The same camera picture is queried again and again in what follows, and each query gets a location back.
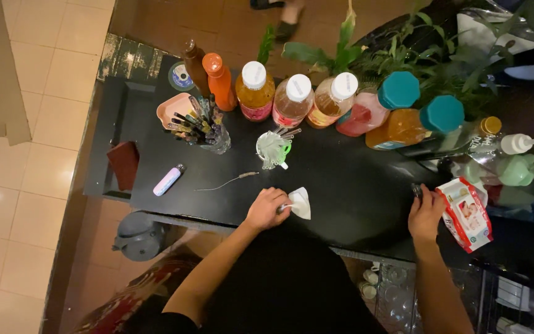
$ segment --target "black counter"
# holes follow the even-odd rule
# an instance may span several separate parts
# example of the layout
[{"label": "black counter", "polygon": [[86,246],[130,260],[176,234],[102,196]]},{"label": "black counter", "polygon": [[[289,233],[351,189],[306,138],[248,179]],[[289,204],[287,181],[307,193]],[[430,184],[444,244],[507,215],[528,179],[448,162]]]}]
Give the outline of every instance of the black counter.
[{"label": "black counter", "polygon": [[[164,57],[154,105],[180,93],[168,82],[168,71],[178,60]],[[189,93],[197,95],[195,89]],[[163,132],[159,120],[153,123],[145,145],[139,145],[141,160],[131,205],[208,224],[236,226],[244,220],[261,189],[275,186],[290,192],[304,186],[310,198],[312,220],[292,214],[286,224],[295,224],[332,246],[414,260],[406,221],[413,198],[410,184],[424,182],[434,187],[445,179],[398,153],[367,148],[363,136],[347,137],[334,126],[316,130],[305,122],[286,158],[290,168],[263,171],[255,154],[255,143],[262,133],[276,129],[271,118],[252,123],[237,108],[226,113],[224,124],[232,147],[223,155],[215,155],[175,141],[173,135]],[[184,175],[167,193],[154,195],[153,187],[178,163],[187,167]],[[195,191],[215,188],[252,171],[261,173],[218,190]]]}]

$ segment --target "brown bottle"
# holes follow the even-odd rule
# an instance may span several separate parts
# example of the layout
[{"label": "brown bottle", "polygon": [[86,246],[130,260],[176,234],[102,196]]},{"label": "brown bottle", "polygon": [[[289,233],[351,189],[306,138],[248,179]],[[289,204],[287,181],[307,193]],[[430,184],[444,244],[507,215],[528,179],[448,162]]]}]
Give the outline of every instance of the brown bottle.
[{"label": "brown bottle", "polygon": [[184,67],[195,86],[197,86],[199,93],[208,99],[210,97],[210,86],[207,83],[207,72],[205,72],[202,64],[205,52],[201,48],[198,48],[197,44],[192,39],[187,41],[184,45]]}]

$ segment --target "red and white package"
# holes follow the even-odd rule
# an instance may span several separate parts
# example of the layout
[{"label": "red and white package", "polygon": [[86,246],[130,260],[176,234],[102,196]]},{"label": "red and white package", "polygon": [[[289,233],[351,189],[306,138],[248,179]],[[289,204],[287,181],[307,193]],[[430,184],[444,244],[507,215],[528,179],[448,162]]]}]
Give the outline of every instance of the red and white package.
[{"label": "red and white package", "polygon": [[436,188],[446,203],[444,224],[467,253],[492,241],[491,222],[478,190],[464,177]]}]

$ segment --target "glass cup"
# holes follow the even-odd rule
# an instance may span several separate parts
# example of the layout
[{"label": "glass cup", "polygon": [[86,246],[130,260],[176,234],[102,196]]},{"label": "glass cup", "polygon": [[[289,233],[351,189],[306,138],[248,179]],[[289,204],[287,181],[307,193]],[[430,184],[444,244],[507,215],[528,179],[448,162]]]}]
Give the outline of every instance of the glass cup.
[{"label": "glass cup", "polygon": [[226,151],[230,149],[230,146],[232,144],[230,140],[230,134],[226,130],[224,124],[220,124],[219,129],[219,134],[215,138],[215,144],[203,144],[199,146],[204,150],[208,150],[217,155],[222,155],[226,153]]}]

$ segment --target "round container lid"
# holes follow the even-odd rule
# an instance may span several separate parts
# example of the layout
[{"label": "round container lid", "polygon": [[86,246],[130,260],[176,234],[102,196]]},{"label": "round container lid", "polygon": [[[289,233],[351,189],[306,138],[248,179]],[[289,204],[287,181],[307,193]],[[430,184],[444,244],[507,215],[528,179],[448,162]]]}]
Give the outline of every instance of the round container lid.
[{"label": "round container lid", "polygon": [[410,72],[392,72],[382,82],[378,97],[386,109],[409,108],[419,99],[419,81]]},{"label": "round container lid", "polygon": [[481,120],[479,128],[486,134],[496,134],[502,128],[502,121],[494,116],[486,117]]},{"label": "round container lid", "polygon": [[350,72],[339,74],[331,84],[331,94],[339,100],[349,99],[356,90],[358,90],[358,78]]},{"label": "round container lid", "polygon": [[222,65],[224,64],[222,61],[222,57],[219,56],[219,54],[215,54],[213,52],[210,52],[206,54],[203,57],[203,68],[208,74],[216,73],[219,70],[221,70]]},{"label": "round container lid", "polygon": [[267,71],[258,61],[249,61],[242,67],[242,82],[250,89],[259,89],[265,85]]},{"label": "round container lid", "polygon": [[430,131],[454,131],[464,121],[463,103],[451,95],[436,96],[419,111],[419,121]]},{"label": "round container lid", "polygon": [[302,102],[312,90],[310,79],[304,74],[294,74],[286,85],[286,94],[294,102]]}]

